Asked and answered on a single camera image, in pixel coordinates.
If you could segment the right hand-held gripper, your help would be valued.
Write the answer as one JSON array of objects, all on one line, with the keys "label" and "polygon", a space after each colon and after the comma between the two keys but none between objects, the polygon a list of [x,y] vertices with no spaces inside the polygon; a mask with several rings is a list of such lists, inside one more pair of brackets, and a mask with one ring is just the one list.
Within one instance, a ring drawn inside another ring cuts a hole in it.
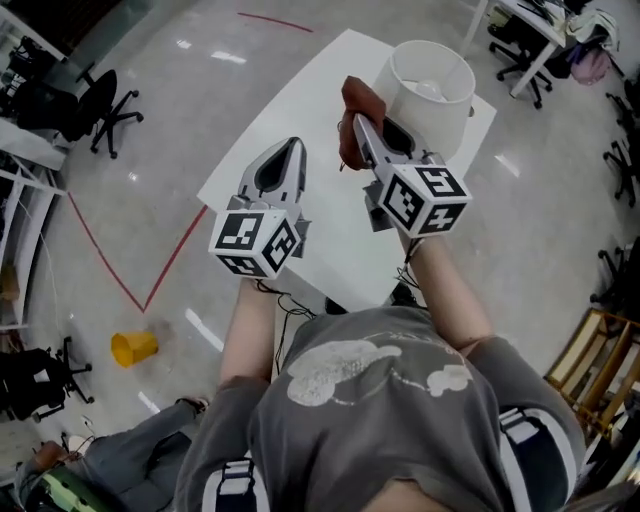
[{"label": "right hand-held gripper", "polygon": [[398,228],[409,238],[425,238],[456,226],[472,195],[419,135],[386,117],[382,138],[363,114],[355,115],[353,129],[375,176],[364,188],[373,231]]}]

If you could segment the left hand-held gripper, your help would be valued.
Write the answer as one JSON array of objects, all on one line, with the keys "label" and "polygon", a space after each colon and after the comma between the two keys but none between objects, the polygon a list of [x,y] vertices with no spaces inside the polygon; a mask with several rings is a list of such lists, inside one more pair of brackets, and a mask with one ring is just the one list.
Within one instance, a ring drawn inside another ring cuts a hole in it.
[{"label": "left hand-held gripper", "polygon": [[306,167],[303,141],[289,137],[246,168],[238,194],[216,215],[208,247],[232,274],[275,279],[289,260],[304,256],[310,222],[299,200],[305,190]]}]

